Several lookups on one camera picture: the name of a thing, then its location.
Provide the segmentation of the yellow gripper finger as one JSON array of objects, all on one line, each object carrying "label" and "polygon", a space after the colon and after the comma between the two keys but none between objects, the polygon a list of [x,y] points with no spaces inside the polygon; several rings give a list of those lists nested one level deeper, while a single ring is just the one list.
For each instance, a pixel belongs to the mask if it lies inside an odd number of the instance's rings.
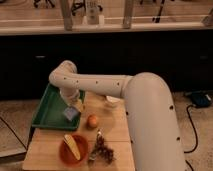
[{"label": "yellow gripper finger", "polygon": [[75,103],[75,108],[76,108],[79,112],[83,112],[84,107],[83,107],[83,103],[82,103],[81,100],[78,100],[78,101]]}]

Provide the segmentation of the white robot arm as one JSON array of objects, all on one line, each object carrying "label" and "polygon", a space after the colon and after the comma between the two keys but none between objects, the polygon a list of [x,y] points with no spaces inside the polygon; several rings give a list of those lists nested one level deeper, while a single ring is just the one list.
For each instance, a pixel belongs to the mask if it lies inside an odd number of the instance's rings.
[{"label": "white robot arm", "polygon": [[136,171],[186,171],[173,98],[160,76],[79,74],[65,60],[50,73],[49,82],[67,104],[80,90],[124,100]]}]

